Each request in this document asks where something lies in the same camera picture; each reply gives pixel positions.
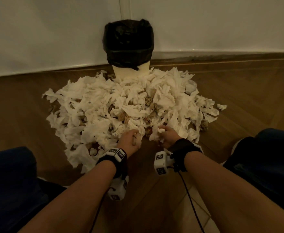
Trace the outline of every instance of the person's left hand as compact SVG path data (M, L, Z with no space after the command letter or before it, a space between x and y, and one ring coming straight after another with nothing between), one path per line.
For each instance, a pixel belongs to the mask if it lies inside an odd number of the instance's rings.
M124 132L121 135L121 138L119 139L116 148L121 148L123 149L126 154L127 154L127 158L129 158L130 156L132 156L132 154L136 151L138 151L138 149L140 149L140 146L138 145L132 145L132 139L133 139L133 135L139 133L138 130L130 130L128 132Z

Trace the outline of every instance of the wrist-mounted device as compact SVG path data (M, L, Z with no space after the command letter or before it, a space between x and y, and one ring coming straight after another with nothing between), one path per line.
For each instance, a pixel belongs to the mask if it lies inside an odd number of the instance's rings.
M127 184L129 182L127 155L121 148L112 148L99 158L98 163L109 160L116 167L116 173L108 190L108 195L112 200L122 200L126 194Z
M184 158L188 152L199 151L203 153L200 145L187 139L179 139L168 150L157 152L155 155L154 169L158 175L169 173L169 168L175 172L186 172Z

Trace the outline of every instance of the hand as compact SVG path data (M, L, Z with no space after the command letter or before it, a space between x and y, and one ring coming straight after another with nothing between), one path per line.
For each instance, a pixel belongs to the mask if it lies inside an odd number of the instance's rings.
M133 153L140 149L140 146L132 145L133 135L137 133L139 133L138 130L130 130L128 132L124 132L117 143L116 148L123 149L127 154L127 158L132 156Z
M158 126L158 128L163 128L166 131L162 132L159 134L160 138L163 138L163 148L168 149L171 145L173 145L177 140L181 139L182 137L180 137L178 135L178 133L176 133L175 130L173 130L171 127L169 126L165 126L165 125L160 125Z

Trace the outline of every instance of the black trash bag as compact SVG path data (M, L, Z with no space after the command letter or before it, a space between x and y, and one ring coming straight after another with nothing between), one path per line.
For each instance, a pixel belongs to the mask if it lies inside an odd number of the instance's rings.
M104 29L103 49L110 64L139 70L138 66L152 57L153 28L145 19L108 23Z

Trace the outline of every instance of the trash can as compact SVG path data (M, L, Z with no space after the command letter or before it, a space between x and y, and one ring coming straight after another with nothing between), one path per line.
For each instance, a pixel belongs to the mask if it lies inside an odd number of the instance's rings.
M145 19L108 23L104 29L103 48L116 78L145 74L154 49L153 28Z

